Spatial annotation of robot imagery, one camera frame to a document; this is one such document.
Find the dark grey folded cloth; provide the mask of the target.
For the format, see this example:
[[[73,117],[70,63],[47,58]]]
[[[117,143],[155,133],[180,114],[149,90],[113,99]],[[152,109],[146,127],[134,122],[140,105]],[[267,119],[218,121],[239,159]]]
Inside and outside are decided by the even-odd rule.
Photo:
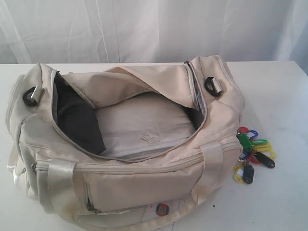
[[[74,144],[95,155],[106,150],[94,109],[64,80],[55,74],[53,118]]]

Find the colourful key tag bunch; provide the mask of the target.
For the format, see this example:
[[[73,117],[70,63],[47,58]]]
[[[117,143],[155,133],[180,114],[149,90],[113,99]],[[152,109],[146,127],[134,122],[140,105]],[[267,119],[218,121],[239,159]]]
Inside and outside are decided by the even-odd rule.
[[[252,184],[255,175],[254,165],[263,165],[273,169],[276,164],[271,143],[266,139],[259,139],[259,133],[247,127],[239,127],[237,138],[243,147],[238,164],[234,167],[233,180],[237,183]]]

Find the cream white duffel bag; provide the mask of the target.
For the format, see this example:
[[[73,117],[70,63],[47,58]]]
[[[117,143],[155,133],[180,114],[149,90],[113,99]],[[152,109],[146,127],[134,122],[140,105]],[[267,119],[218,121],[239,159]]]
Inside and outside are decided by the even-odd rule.
[[[88,231],[152,231],[203,203],[241,152],[244,97],[217,55],[61,74],[34,65],[6,113],[15,184]]]

